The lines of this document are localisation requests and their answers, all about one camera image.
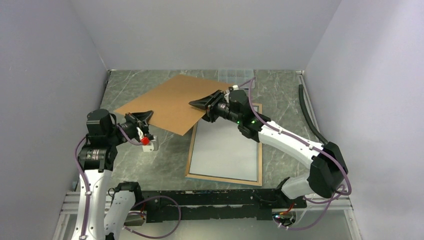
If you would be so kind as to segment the brown backing board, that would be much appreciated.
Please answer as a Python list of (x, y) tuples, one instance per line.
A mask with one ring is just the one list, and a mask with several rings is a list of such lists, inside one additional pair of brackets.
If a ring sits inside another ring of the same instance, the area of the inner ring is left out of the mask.
[(118, 114), (153, 111), (149, 124), (185, 135), (205, 114), (189, 102), (227, 90), (229, 83), (179, 74), (115, 110)]

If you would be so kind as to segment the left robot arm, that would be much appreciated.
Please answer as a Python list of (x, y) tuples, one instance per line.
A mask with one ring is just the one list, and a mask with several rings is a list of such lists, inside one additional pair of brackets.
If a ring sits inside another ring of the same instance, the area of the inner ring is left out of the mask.
[(141, 146), (144, 152), (158, 150), (157, 137), (149, 132), (153, 114), (152, 110), (126, 113), (124, 123), (118, 123), (116, 115), (106, 109), (87, 114), (88, 133), (75, 148), (80, 197), (73, 240), (117, 240), (129, 211), (142, 206), (144, 197), (138, 182), (119, 183), (113, 189), (110, 207), (107, 191), (119, 145)]

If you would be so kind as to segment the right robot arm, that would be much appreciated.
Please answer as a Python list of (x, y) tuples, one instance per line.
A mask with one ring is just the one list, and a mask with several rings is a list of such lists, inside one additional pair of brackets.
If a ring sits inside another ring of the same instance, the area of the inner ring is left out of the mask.
[(308, 173), (283, 180), (275, 193), (275, 202), (288, 207), (295, 198), (317, 194), (331, 199), (341, 194), (348, 170), (339, 147), (303, 138), (258, 113), (244, 90), (216, 92), (189, 105), (205, 112), (203, 119), (213, 123), (222, 118), (237, 124), (239, 132), (257, 143), (272, 146), (298, 160)]

